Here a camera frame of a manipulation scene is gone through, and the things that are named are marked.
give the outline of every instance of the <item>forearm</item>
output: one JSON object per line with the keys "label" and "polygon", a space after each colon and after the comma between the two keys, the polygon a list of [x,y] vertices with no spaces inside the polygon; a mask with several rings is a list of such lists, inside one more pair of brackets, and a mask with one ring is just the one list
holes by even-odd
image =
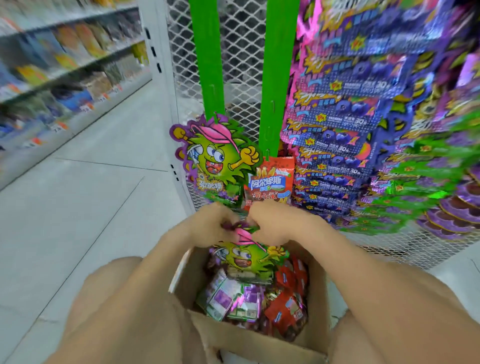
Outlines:
{"label": "forearm", "polygon": [[180,224],[164,234],[127,282],[109,297],[50,357],[56,363],[141,363],[159,340],[174,337],[175,311],[168,288],[191,247]]}
{"label": "forearm", "polygon": [[470,363],[478,355],[480,327],[465,312],[356,247],[320,218],[311,219],[314,228],[300,232],[299,242],[335,282],[389,364]]}

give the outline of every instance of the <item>cardboard box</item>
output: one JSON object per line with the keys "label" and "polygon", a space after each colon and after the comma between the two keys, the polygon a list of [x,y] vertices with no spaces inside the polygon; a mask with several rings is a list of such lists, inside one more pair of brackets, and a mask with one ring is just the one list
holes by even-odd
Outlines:
{"label": "cardboard box", "polygon": [[330,333],[326,273],[297,243],[289,242],[285,247],[307,263],[310,274],[307,297],[309,320],[295,341],[289,343],[205,316],[194,301],[197,293],[208,283],[204,266],[209,253],[208,249],[195,248],[180,274],[174,294],[188,310],[203,341],[262,364],[325,363]]}

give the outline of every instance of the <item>person's right hand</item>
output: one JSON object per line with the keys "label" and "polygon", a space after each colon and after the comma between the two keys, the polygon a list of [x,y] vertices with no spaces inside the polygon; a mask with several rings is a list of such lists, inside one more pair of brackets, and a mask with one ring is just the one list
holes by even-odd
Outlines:
{"label": "person's right hand", "polygon": [[314,220],[313,223],[323,221],[307,211],[274,200],[254,202],[247,217],[250,225],[260,227],[252,234],[252,239],[266,245],[283,245],[289,240],[298,240],[298,231],[310,224],[310,220]]}

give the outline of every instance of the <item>white shelf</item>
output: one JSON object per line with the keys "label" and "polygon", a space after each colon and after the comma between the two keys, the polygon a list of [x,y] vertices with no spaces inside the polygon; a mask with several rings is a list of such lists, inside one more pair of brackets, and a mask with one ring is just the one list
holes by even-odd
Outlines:
{"label": "white shelf", "polygon": [[137,43],[140,43],[140,42],[143,42],[144,40],[144,37],[143,36],[140,36],[132,41],[129,41],[129,42],[124,42],[124,43],[120,43],[120,44],[116,44],[114,48],[112,48],[108,53],[106,53],[103,57],[99,57],[99,58],[95,58],[95,57],[91,57],[91,58],[88,58],[86,60],[82,60],[81,62],[79,62],[79,65],[78,65],[78,68],[74,69],[74,70],[66,70],[64,68],[57,68],[57,69],[54,69],[54,70],[50,70],[50,72],[47,73],[47,78],[48,80],[45,81],[44,83],[42,83],[41,85],[37,85],[37,86],[32,86],[32,85],[29,85],[27,83],[23,83],[22,86],[19,86],[18,89],[20,90],[19,93],[15,93],[13,92],[7,85],[4,86],[3,88],[0,88],[0,103],[2,102],[6,102],[6,101],[10,101],[16,97],[19,97],[20,95],[23,95],[23,94],[26,94],[26,93],[29,93],[29,92],[32,92],[34,90],[37,90],[43,86],[45,86],[46,84],[52,82],[52,81],[55,81],[55,80],[58,80],[59,78],[69,74],[69,73],[72,73],[72,72],[75,72],[83,67],[86,67],[92,63],[95,63],[95,62],[98,62],[99,60],[102,60],[106,57],[109,57],[111,56],[112,54],[115,54],[117,52],[120,52],[121,50],[124,50],[124,49],[127,49]]}
{"label": "white shelf", "polygon": [[36,18],[26,17],[24,20],[26,24],[25,26],[22,26],[21,24],[12,25],[0,17],[0,37],[31,32],[37,29],[48,28],[55,25],[94,18],[102,15],[114,14],[116,12],[121,12],[124,10],[130,10],[130,9],[137,9],[137,8],[138,8],[137,3],[129,3],[129,4],[119,4],[115,8],[91,6],[84,10],[82,10],[81,8],[78,8],[77,11],[73,11],[69,13],[49,12],[48,14],[46,14],[49,17],[49,19],[46,20],[45,22],[41,17],[36,17]]}
{"label": "white shelf", "polygon": [[9,156],[0,158],[0,190],[98,120],[151,79],[150,71],[145,69],[134,79],[123,82],[121,92],[110,94],[108,100],[95,103],[94,109],[90,112],[76,114],[66,121],[67,130],[60,127],[53,130],[45,129],[39,136],[42,141],[41,145],[37,146],[32,143],[30,147],[25,146],[25,148],[18,149]]}

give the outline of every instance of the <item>white wire mesh panel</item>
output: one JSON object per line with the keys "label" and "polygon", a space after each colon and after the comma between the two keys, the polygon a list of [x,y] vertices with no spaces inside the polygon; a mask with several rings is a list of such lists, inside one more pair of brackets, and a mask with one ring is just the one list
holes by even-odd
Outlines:
{"label": "white wire mesh panel", "polygon": [[[198,114],[202,102],[188,0],[167,0],[168,37],[180,114]],[[220,45],[226,109],[245,133],[258,141],[264,60],[266,0],[218,0]],[[191,183],[188,190],[198,210],[207,201]],[[355,244],[391,260],[430,269],[480,241],[480,233],[449,242],[420,229],[413,221],[396,234],[368,236],[345,233]]]}

